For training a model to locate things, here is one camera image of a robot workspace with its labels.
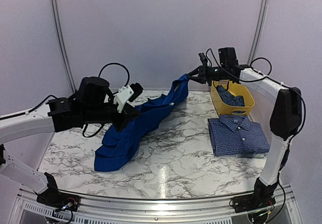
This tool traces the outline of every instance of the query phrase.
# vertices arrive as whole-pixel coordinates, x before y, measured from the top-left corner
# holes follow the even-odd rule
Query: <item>folded shirt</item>
[[[270,149],[261,125],[247,116],[220,115],[208,119],[208,125],[215,156],[263,154]]]

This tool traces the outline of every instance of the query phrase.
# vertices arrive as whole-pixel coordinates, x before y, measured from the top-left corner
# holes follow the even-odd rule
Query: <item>yellow plastic bin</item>
[[[253,97],[251,96],[250,92],[245,86],[242,86],[237,83],[229,82],[229,89],[228,91],[232,93],[234,96],[243,96],[245,106],[244,107],[235,107],[225,104],[222,99],[220,98],[220,95],[218,94],[218,91],[216,87],[218,85],[222,85],[225,89],[227,89],[227,81],[226,82],[213,82],[211,85],[211,99],[213,102],[213,105],[215,106],[215,109],[218,113],[218,115],[242,115],[246,116],[248,115],[252,108],[255,106],[255,101]]]

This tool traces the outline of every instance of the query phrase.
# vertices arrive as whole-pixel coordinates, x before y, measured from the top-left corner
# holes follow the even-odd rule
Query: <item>white table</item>
[[[161,91],[145,91],[135,102],[156,98]],[[51,173],[60,189],[125,198],[189,198],[252,190],[266,159],[214,157],[208,118],[218,117],[209,92],[190,92],[155,131],[140,142],[132,161],[115,172],[95,172],[95,150],[105,126],[93,138],[82,129],[57,133],[40,166]],[[87,134],[99,126],[88,127]]]

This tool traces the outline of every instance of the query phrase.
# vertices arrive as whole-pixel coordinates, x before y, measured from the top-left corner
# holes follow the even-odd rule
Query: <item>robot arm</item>
[[[99,77],[83,78],[76,93],[69,98],[56,98],[39,108],[0,117],[0,174],[25,186],[38,195],[43,204],[63,207],[65,200],[78,199],[76,195],[59,192],[55,179],[41,173],[15,158],[5,150],[4,143],[38,133],[60,132],[89,123],[113,123],[121,131],[140,112],[129,105],[142,93],[140,84],[135,83],[112,93],[108,81]]]
[[[264,169],[256,180],[254,193],[233,198],[233,206],[236,212],[242,212],[268,206],[269,202],[275,204],[273,193],[278,185],[279,172],[287,161],[292,136],[297,134],[302,122],[301,92],[298,88],[276,83],[249,65],[240,65],[234,48],[218,51],[220,65],[208,67],[208,58],[200,53],[202,66],[190,72],[188,78],[209,85],[212,81],[231,80],[255,90],[274,104],[270,119],[272,142]]]

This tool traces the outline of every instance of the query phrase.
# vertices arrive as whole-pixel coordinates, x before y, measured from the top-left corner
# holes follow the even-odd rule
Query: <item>white backdrop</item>
[[[311,224],[320,224],[322,219],[321,7],[322,0],[269,0],[257,52],[257,56],[270,59],[271,76],[289,86],[299,87],[306,102],[306,124],[293,141],[281,178],[283,183],[292,186],[303,223]],[[261,68],[261,64],[265,65],[258,62],[256,68]],[[256,106],[252,114],[269,131],[273,104],[253,95]]]
[[[50,0],[0,0],[0,115],[34,107],[47,95],[68,96]],[[5,144],[35,168],[50,134]],[[0,224],[8,223],[19,184],[0,176]]]
[[[198,53],[235,47],[246,63],[261,0],[57,0],[66,49],[78,87],[108,62],[128,66],[131,82],[169,89],[199,64]],[[112,66],[112,88],[126,81]],[[206,89],[190,84],[190,89]]]

